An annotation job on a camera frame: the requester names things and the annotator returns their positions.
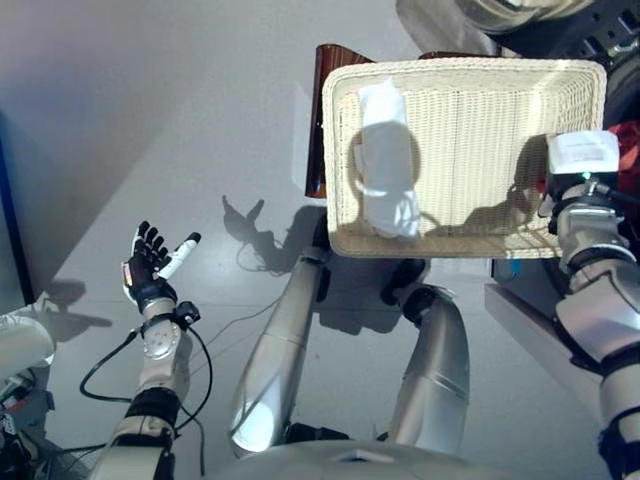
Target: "robotic hand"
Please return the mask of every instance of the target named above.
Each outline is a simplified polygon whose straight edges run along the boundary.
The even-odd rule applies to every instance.
[[[144,365],[136,395],[96,463],[92,480],[173,478],[175,423],[189,389],[192,345],[186,330],[200,314],[191,302],[176,305],[178,296],[167,280],[200,238],[192,233],[169,253],[148,222],[136,230],[122,273],[125,294],[144,317]]]
[[[144,221],[136,230],[131,242],[131,258],[122,264],[125,295],[143,313],[145,305],[158,298],[177,301],[175,290],[167,280],[182,265],[200,242],[200,234],[192,233],[173,252],[163,247],[164,238],[158,229]]]

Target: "white wicker basket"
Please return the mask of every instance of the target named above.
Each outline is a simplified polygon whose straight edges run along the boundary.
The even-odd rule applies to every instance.
[[[362,217],[353,146],[358,90],[392,77],[404,95],[421,220],[414,242]],[[323,88],[329,237],[353,257],[557,256],[538,218],[547,133],[602,128],[606,76],[581,60],[444,58],[354,65]]]

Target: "gray floor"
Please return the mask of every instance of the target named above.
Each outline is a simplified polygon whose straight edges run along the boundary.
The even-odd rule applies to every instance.
[[[442,5],[432,5],[438,24]],[[124,408],[84,399],[77,385],[137,321],[119,278],[135,225],[147,218],[176,243],[203,234],[173,283],[200,307],[207,340],[263,310],[317,213],[301,189],[315,46],[339,43],[378,60],[420,50],[392,1],[2,0],[0,10],[0,133],[36,287],[54,302],[48,437],[65,447],[101,442]],[[434,50],[455,48],[427,40]],[[264,200],[257,226],[284,249],[268,259],[271,271],[260,271],[250,247],[239,252],[222,195],[241,213]],[[597,425],[482,308],[487,265],[436,260],[429,276],[457,291],[470,336],[462,456],[522,478],[604,478]],[[357,438],[386,430],[416,338],[377,300],[389,267],[335,260],[294,420]],[[210,345],[209,471],[233,460],[224,433],[230,396],[268,314],[233,323]],[[202,363],[194,356],[189,406],[204,393]],[[94,388],[130,393],[140,364],[129,348]],[[177,479],[197,477],[197,443],[195,428],[177,442]]]

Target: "black cable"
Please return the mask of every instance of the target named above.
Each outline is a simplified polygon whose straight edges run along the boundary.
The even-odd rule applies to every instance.
[[[640,198],[634,197],[633,195],[628,195],[626,193],[622,193],[618,190],[609,190],[609,195],[611,198],[615,198],[616,200],[620,200],[621,202],[631,203],[633,205],[640,205]]]
[[[66,467],[63,471],[62,471],[62,478],[64,478],[64,476],[69,473],[73,467],[76,466],[76,463],[78,463],[80,460],[82,460],[84,457],[86,457],[87,455],[90,455],[94,452],[97,452],[98,450],[100,450],[99,448],[94,448],[93,450],[89,450],[88,452],[83,453],[82,455],[80,455],[78,458],[76,458],[73,462],[71,462],[71,464]]]
[[[180,430],[182,430],[185,426],[187,426],[191,422],[195,422],[196,425],[198,425],[198,428],[200,430],[200,475],[202,477],[204,477],[205,476],[205,466],[204,466],[205,432],[204,432],[204,426],[202,425],[202,423],[196,417],[202,411],[202,409],[204,408],[205,404],[209,400],[209,397],[211,396],[211,391],[213,389],[213,361],[212,361],[211,355],[209,354],[209,351],[207,349],[207,345],[204,343],[204,340],[202,340],[202,337],[193,328],[191,328],[190,326],[187,327],[187,328],[191,332],[191,334],[196,337],[196,339],[200,343],[200,346],[202,347],[202,350],[203,350],[205,356],[207,357],[207,364],[209,366],[209,385],[207,386],[207,393],[206,393],[204,399],[202,400],[200,405],[198,405],[198,408],[195,410],[194,413],[190,413],[183,405],[181,406],[182,410],[187,415],[187,419],[182,424],[180,424],[178,427],[176,427],[175,431],[176,431],[176,433],[179,433]],[[136,338],[137,335],[138,335],[138,330],[131,330],[129,332],[129,335],[127,335],[127,338],[120,345],[118,345],[111,352],[109,352],[105,357],[103,357],[100,361],[98,361],[91,368],[91,370],[89,370],[89,373],[87,373],[85,375],[85,377],[82,379],[82,382],[80,382],[80,393],[82,393],[82,395],[84,395],[85,397],[92,398],[94,400],[100,400],[100,401],[103,401],[103,402],[131,403],[131,401],[132,401],[131,398],[111,397],[111,396],[107,396],[107,395],[98,395],[98,394],[89,392],[86,389],[86,384],[91,379],[91,377],[93,377],[93,375],[95,375],[95,373],[100,368],[102,368],[104,366],[105,363],[107,363],[109,360],[111,360],[113,357],[115,357],[118,353],[120,353],[127,345],[129,345]],[[88,453],[91,453],[91,451],[103,448],[105,445],[106,444],[99,444],[99,445],[89,445],[89,446],[86,446],[86,447],[67,448],[67,449],[64,449],[64,450],[59,450],[59,451],[55,452],[53,455],[59,455],[59,454],[63,454],[63,453],[72,453],[72,452],[90,450],[89,452],[84,454],[84,455],[87,455]]]
[[[189,425],[189,423],[195,420],[195,418],[202,411],[206,403],[209,401],[209,396],[211,396],[211,390],[213,389],[213,361],[211,360],[211,355],[209,354],[207,345],[204,343],[204,340],[202,340],[202,337],[198,334],[198,332],[196,332],[193,328],[191,328],[191,326],[187,327],[187,329],[189,330],[189,332],[191,332],[191,334],[194,337],[196,337],[196,339],[198,340],[198,343],[200,343],[200,346],[202,347],[202,351],[204,352],[204,355],[207,357],[207,365],[209,369],[209,385],[207,386],[207,393],[204,396],[204,399],[202,400],[202,402],[200,402],[200,405],[198,405],[198,408],[196,408],[195,412],[193,412],[192,415],[189,415],[188,418],[176,428],[176,432],[179,432],[185,426]]]
[[[82,379],[82,382],[80,382],[80,393],[82,395],[84,395],[85,397],[88,398],[93,398],[94,400],[101,400],[103,402],[118,402],[118,403],[131,403],[131,399],[130,398],[125,398],[125,397],[109,397],[106,395],[97,395],[95,393],[91,393],[89,391],[87,391],[86,389],[86,385],[87,382],[91,379],[91,377],[93,377],[93,375],[100,370],[100,368],[102,368],[102,366],[107,363],[109,360],[111,360],[113,357],[115,357],[118,353],[120,353],[127,345],[129,345],[131,342],[133,342],[133,340],[138,336],[138,330],[131,330],[129,332],[129,335],[127,335],[127,338],[125,338],[124,342],[122,342],[120,345],[118,345],[116,348],[114,348],[113,350],[111,350],[111,352],[109,352],[105,357],[103,357],[98,363],[96,363],[91,370],[89,370],[89,373],[87,373],[84,378]]]
[[[58,455],[65,455],[67,453],[84,452],[85,450],[98,450],[106,446],[107,446],[106,443],[98,443],[96,445],[86,445],[84,447],[64,448],[62,450],[56,450],[55,452],[51,452],[51,456],[55,457]]]

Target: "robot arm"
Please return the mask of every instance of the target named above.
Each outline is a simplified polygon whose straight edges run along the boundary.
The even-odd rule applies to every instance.
[[[611,134],[588,132],[581,142],[567,147],[583,148],[588,141],[598,147],[600,138],[609,141],[607,136]],[[556,305],[556,332],[571,351],[574,365],[602,377],[600,409],[605,429],[600,455],[615,479],[639,478],[640,267],[629,241],[618,232],[624,215],[611,200],[616,196],[611,187],[617,178],[617,155],[613,155],[613,168],[596,170],[596,178],[578,173],[580,164],[575,159],[597,159],[600,152],[584,155],[580,151],[576,157],[568,151],[574,154],[573,162],[563,164],[564,152],[554,155],[553,147],[562,141],[552,141],[547,178],[554,204],[549,229],[558,235],[560,267],[570,275],[570,293]],[[601,158],[610,156],[611,150]],[[565,170],[554,172],[558,166]]]
[[[131,258],[123,264],[125,293],[144,318],[144,365],[125,417],[116,427],[90,479],[171,479],[175,423],[189,389],[191,340],[187,327],[197,321],[190,302],[177,305],[167,279],[200,240],[191,234],[172,254],[157,230],[143,222],[134,236]]]

